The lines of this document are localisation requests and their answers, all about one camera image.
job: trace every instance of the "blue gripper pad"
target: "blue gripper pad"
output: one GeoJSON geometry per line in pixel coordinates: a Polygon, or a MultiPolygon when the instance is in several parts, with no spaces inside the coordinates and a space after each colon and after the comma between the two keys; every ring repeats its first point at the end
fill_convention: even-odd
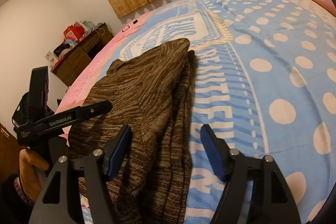
{"type": "Polygon", "coordinates": [[[214,174],[221,181],[225,181],[226,175],[223,167],[225,165],[226,158],[224,155],[226,152],[225,150],[228,148],[221,146],[221,141],[223,141],[226,145],[225,141],[218,139],[208,124],[205,124],[201,127],[201,141],[209,158],[214,174]]]}
{"type": "Polygon", "coordinates": [[[110,139],[104,146],[103,173],[108,179],[118,175],[125,155],[129,151],[132,141],[132,130],[124,124],[118,135],[110,139]]]}

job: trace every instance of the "wooden dresser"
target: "wooden dresser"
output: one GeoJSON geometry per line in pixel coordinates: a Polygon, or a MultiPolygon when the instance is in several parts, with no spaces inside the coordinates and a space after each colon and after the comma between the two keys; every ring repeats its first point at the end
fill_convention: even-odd
{"type": "Polygon", "coordinates": [[[79,42],[63,59],[57,63],[51,72],[56,74],[67,86],[73,84],[92,59],[113,38],[106,24],[101,24],[79,42]]]}
{"type": "Polygon", "coordinates": [[[17,139],[0,124],[0,183],[9,175],[18,173],[21,149],[23,147],[17,144],[17,139]]]}

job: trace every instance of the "human hand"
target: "human hand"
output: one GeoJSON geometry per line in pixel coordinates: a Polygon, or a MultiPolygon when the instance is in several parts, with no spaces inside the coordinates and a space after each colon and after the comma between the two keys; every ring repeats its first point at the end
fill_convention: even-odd
{"type": "Polygon", "coordinates": [[[36,201],[41,191],[41,184],[34,167],[46,171],[49,169],[49,164],[37,152],[23,149],[20,151],[19,165],[21,184],[17,179],[18,185],[31,200],[36,201]]]}

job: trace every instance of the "wooden door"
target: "wooden door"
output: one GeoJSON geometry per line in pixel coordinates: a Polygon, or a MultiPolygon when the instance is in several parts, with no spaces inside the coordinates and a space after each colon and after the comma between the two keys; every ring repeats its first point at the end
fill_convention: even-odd
{"type": "Polygon", "coordinates": [[[17,139],[0,124],[0,183],[18,173],[21,149],[17,139]]]}

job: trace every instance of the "sleeve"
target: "sleeve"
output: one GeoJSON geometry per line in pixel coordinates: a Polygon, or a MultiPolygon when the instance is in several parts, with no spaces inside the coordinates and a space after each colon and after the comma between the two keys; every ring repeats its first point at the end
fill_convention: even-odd
{"type": "Polygon", "coordinates": [[[28,224],[32,207],[18,195],[12,175],[0,186],[0,222],[8,224],[28,224]]]}

